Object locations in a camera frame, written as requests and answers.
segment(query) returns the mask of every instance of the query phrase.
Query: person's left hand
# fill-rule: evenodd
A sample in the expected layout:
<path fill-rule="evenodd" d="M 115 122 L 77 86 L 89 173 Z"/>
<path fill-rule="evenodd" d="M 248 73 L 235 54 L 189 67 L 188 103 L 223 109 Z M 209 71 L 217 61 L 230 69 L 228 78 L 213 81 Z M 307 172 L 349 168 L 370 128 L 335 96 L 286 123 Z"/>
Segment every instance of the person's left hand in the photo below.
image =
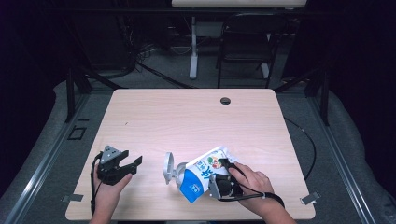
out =
<path fill-rule="evenodd" d="M 126 175 L 119 183 L 114 186 L 102 183 L 97 174 L 98 165 L 93 171 L 93 184 L 97 194 L 95 197 L 95 212 L 91 223 L 108 223 L 116 210 L 120 200 L 120 194 L 125 186 L 131 181 L 132 174 Z"/>

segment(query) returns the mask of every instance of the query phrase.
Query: gray floor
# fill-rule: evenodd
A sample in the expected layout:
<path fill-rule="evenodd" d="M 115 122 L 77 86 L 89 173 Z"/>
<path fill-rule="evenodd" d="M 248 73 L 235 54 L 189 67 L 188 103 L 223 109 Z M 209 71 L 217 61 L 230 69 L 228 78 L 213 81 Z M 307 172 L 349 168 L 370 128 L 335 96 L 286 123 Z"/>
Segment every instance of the gray floor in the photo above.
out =
<path fill-rule="evenodd" d="M 290 43 L 290 39 L 285 39 L 283 48 L 279 51 L 270 86 L 272 89 L 282 84 L 281 72 Z M 195 80 L 189 79 L 190 52 L 178 54 L 173 51 L 153 50 L 150 55 L 146 54 L 149 57 L 143 64 L 197 88 L 216 88 L 217 49 L 203 44 L 199 50 L 198 76 Z M 225 68 L 225 73 L 230 77 L 241 74 L 253 74 L 254 77 L 261 75 L 260 70 L 254 70 L 254 66 L 229 65 Z M 131 74 L 111 80 L 131 89 L 176 88 L 139 66 Z M 49 121 L 20 173 L 0 200 L 1 223 L 77 223 L 64 217 L 67 203 L 62 202 L 62 198 L 74 191 L 111 97 L 109 87 L 96 80 L 90 82 L 93 86 L 92 93 L 80 95 L 77 92 L 78 111 L 68 124 L 64 123 L 67 112 L 65 84 L 61 83 L 55 88 L 57 102 Z M 230 79 L 224 80 L 223 88 L 263 88 L 264 83 L 257 79 Z M 364 161 L 364 147 L 359 132 L 342 103 L 331 94 L 331 125 L 325 127 L 318 118 L 317 100 L 305 98 L 302 93 L 303 86 L 304 84 L 277 95 L 285 118 L 304 128 L 312 137 L 318 153 L 315 167 L 306 181 L 311 192 L 317 191 L 322 196 L 315 204 L 317 215 L 311 220 L 298 222 L 396 223 L 394 201 L 375 182 Z M 313 145 L 299 128 L 288 121 L 285 122 L 303 173 L 306 174 L 313 161 Z M 70 134 L 75 126 L 86 129 L 81 140 L 70 139 L 73 137 Z M 344 166 L 340 165 L 340 160 L 342 164 L 343 159 L 346 161 Z M 29 181 L 34 179 L 38 179 L 39 184 L 30 185 Z"/>

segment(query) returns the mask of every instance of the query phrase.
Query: dark background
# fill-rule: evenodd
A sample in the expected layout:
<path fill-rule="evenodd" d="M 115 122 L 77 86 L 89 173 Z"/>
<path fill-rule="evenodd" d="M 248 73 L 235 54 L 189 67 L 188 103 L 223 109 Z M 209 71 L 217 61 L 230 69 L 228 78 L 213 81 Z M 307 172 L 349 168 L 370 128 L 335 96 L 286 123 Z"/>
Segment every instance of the dark background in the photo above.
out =
<path fill-rule="evenodd" d="M 134 49 L 125 43 L 115 17 L 61 20 L 40 8 L 122 7 L 114 1 L 2 1 L 0 3 L 0 194 L 20 170 L 54 105 L 53 88 L 71 67 L 125 70 Z M 134 1 L 130 7 L 169 7 L 170 1 Z M 355 121 L 366 161 L 377 181 L 394 197 L 396 184 L 396 18 L 392 1 L 310 0 L 308 10 L 345 12 L 338 20 L 302 20 L 284 77 L 298 77 L 329 63 L 331 91 Z M 166 25 L 175 18 L 136 20 L 141 32 L 168 47 Z"/>

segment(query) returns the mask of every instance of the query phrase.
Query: table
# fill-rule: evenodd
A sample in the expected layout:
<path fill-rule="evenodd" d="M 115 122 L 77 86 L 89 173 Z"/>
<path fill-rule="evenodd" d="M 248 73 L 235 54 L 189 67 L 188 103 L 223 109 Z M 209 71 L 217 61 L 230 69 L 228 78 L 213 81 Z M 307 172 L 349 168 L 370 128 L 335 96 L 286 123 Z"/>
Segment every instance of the table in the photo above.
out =
<path fill-rule="evenodd" d="M 228 105 L 220 99 L 230 100 Z M 90 171 L 94 157 L 110 145 L 129 150 L 120 165 L 143 156 L 137 174 L 120 196 L 116 220 L 260 219 L 238 202 L 219 202 L 208 192 L 189 203 L 175 180 L 165 184 L 163 165 L 172 152 L 175 165 L 226 146 L 242 163 L 263 171 L 295 219 L 315 216 L 304 177 L 276 95 L 265 89 L 117 90 L 108 105 L 77 183 L 81 202 L 70 202 L 66 217 L 91 218 Z"/>
<path fill-rule="evenodd" d="M 172 0 L 173 7 L 283 7 L 301 8 L 305 7 L 306 0 Z M 191 65 L 190 79 L 197 78 L 198 53 L 196 42 L 196 29 L 199 24 L 195 17 L 191 20 Z M 262 75 L 268 77 L 268 65 L 262 64 Z"/>

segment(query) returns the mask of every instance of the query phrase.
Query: chair seat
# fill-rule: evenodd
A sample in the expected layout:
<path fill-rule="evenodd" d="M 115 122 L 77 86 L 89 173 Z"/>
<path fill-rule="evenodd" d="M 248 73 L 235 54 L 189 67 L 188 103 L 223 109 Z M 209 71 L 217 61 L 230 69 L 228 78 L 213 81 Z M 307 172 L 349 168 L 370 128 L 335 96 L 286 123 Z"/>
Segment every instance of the chair seat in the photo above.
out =
<path fill-rule="evenodd" d="M 272 54 L 265 36 L 246 38 L 245 36 L 228 36 L 224 42 L 223 61 L 241 63 L 266 63 Z"/>

